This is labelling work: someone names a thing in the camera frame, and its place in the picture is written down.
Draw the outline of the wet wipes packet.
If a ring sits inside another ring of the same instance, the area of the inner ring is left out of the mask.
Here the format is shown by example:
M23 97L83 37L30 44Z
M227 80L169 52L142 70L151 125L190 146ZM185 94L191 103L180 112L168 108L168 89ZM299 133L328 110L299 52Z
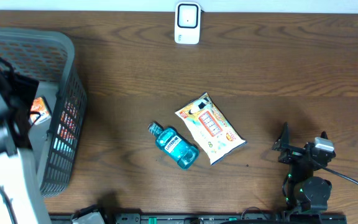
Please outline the wet wipes packet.
M193 139L209 157L211 165L247 144L213 103L208 93L202 94L175 114L183 120Z

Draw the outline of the blue Listerine mouthwash bottle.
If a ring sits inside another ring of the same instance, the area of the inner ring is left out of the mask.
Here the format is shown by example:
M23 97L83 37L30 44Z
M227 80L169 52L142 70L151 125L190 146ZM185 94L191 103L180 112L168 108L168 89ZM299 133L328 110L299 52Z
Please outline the blue Listerine mouthwash bottle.
M163 128L153 122L149 124L148 130L155 136L156 146L170 156L181 169L187 170L197 160L199 150L173 127Z

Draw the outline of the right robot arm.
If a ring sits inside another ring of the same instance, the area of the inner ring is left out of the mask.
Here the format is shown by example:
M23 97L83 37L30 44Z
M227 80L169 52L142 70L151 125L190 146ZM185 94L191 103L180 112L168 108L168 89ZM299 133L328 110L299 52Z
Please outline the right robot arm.
M332 183L314 175L314 172L326 167L336 157L334 144L322 132L313 142L303 147L290 144L288 124L272 146L280 152L278 162L289 165L289 171L283 184L288 209L293 213L316 214L328 209Z

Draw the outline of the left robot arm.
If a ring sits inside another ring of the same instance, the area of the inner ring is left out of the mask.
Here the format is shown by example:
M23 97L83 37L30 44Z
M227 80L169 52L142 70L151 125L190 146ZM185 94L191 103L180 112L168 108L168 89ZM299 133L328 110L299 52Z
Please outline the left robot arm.
M50 223L29 132L38 81L0 57L0 223Z

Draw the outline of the white barcode scanner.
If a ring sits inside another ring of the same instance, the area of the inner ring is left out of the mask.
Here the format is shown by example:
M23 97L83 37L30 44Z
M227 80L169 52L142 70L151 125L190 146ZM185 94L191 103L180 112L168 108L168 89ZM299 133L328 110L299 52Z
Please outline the white barcode scanner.
M197 2L179 2L175 9L175 42L186 45L198 44L200 27L201 6Z

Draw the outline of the grey plastic shopping basket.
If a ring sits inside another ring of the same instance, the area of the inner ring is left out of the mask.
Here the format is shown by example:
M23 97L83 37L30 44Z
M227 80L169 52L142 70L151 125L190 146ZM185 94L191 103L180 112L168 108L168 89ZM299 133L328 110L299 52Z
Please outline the grey plastic shopping basket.
M33 125L29 140L42 197L67 187L85 117L87 96L74 67L75 48L60 32L0 27L0 57L20 75L39 81L51 118Z

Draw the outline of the small orange box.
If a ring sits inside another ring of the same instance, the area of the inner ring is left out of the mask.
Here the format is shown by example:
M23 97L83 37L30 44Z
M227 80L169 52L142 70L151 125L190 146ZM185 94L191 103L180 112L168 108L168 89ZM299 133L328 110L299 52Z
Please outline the small orange box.
M43 97L38 97L33 101L30 109L30 120L32 125L42 124L52 118L47 102Z

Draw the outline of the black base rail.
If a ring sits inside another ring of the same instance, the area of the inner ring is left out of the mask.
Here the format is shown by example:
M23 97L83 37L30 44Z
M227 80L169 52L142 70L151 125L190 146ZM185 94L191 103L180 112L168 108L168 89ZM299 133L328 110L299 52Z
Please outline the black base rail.
M52 223L110 223L110 224L219 224L219 223L321 223L346 224L345 215L323 213L319 215L272 213L256 207L242 213L145 213L135 209L108 209L98 205L74 213L52 213Z

